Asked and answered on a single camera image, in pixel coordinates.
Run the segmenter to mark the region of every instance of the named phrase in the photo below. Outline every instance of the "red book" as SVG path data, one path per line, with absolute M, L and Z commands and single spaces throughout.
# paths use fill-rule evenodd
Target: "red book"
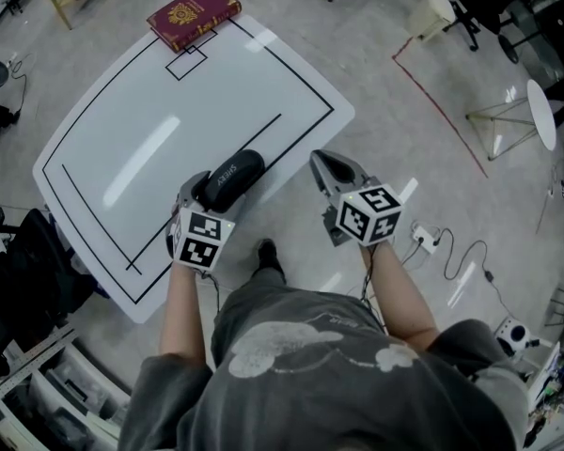
M 241 12 L 238 0 L 174 0 L 147 22 L 178 53 L 219 23 Z

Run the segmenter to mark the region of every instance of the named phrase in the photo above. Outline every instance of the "white round table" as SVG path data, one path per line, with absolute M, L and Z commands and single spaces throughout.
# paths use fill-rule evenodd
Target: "white round table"
M 526 96 L 535 128 L 542 143 L 548 150 L 554 150 L 556 148 L 556 122 L 543 89 L 534 80 L 529 80 L 526 83 Z
M 532 120 L 523 120 L 521 118 L 508 118 L 505 114 L 519 107 L 522 103 L 528 101 L 528 106 L 532 115 Z M 550 107 L 547 97 L 541 86 L 534 80 L 529 80 L 526 83 L 526 97 L 517 101 L 502 102 L 485 109 L 477 110 L 466 114 L 468 120 L 489 120 L 493 123 L 493 139 L 490 148 L 487 149 L 487 155 L 490 161 L 494 161 L 497 157 L 504 155 L 513 148 L 518 147 L 523 142 L 531 137 L 538 135 L 541 142 L 548 150 L 556 148 L 556 123 L 554 121 L 554 114 Z M 501 142 L 501 135 L 497 135 L 495 128 L 496 121 L 510 122 L 511 124 L 519 124 L 531 126 L 532 129 L 524 136 L 519 138 L 516 142 L 498 151 Z

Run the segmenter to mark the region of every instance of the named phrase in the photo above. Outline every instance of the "power strip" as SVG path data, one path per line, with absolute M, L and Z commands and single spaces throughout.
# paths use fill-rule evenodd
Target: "power strip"
M 426 250 L 429 254 L 434 254 L 434 251 L 436 251 L 437 246 L 434 245 L 434 238 L 424 229 L 424 227 L 422 227 L 422 225 L 415 228 L 412 239 L 416 242 L 421 242 L 420 247 Z

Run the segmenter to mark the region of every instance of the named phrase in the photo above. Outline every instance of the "book cover emblem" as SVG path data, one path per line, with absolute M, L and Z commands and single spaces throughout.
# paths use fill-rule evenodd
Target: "book cover emblem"
M 198 15 L 186 4 L 179 3 L 175 5 L 168 13 L 169 21 L 171 23 L 177 23 L 178 25 L 184 25 L 185 23 L 190 23 L 192 20 L 196 20 Z

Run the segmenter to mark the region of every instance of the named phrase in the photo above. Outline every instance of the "white board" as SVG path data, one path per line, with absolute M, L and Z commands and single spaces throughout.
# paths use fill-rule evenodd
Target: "white board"
M 144 322 L 165 300 L 164 228 L 184 181 L 251 148 L 267 172 L 248 204 L 263 202 L 353 117 L 321 75 L 249 16 L 178 55 L 149 33 L 71 110 L 34 178 L 92 274 Z

